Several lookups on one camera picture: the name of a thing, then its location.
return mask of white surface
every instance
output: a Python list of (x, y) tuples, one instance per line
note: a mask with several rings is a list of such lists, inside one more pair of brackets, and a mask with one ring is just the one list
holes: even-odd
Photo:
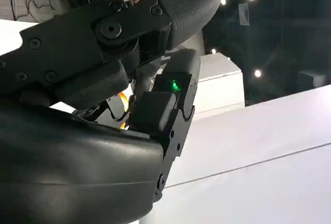
[(331, 86), (191, 124), (166, 187), (331, 141)]
[(0, 20), (0, 55), (19, 48), (22, 45), (20, 31), (37, 23)]
[(236, 73), (241, 73), (239, 67), (221, 53), (201, 56), (200, 82)]
[(219, 115), (221, 113), (233, 111), (233, 110), (236, 110), (236, 109), (242, 109), (244, 107), (245, 107), (245, 103), (240, 102), (240, 103), (236, 103), (236, 104), (233, 104), (233, 105), (225, 106), (223, 108), (212, 109), (212, 110), (208, 110), (208, 111), (204, 111), (204, 112), (200, 112), (200, 113), (195, 113), (194, 117), (193, 117), (193, 121), (195, 122), (197, 120), (201, 120), (201, 119), (211, 117), (211, 116), (214, 116), (214, 115)]
[(172, 187), (140, 224), (330, 223), (330, 163), (325, 146)]
[(241, 70), (221, 53), (201, 56), (198, 91), (194, 100), (194, 120), (219, 109), (216, 113), (245, 105)]

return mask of bolt head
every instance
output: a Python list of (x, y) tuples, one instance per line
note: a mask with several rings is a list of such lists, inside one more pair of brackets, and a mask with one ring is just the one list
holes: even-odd
[(29, 41), (29, 47), (30, 47), (32, 50), (38, 49), (38, 48), (40, 47), (40, 45), (41, 45), (41, 41), (40, 41), (40, 39), (36, 39), (36, 38), (34, 38), (34, 39), (31, 39), (31, 40)]
[(152, 9), (151, 9), (151, 13), (152, 15), (154, 16), (160, 16), (162, 15), (162, 8), (160, 6), (154, 6)]

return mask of white table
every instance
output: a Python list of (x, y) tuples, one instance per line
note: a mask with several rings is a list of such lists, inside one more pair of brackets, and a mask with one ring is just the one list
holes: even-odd
[(193, 122), (140, 224), (329, 223), (331, 86)]

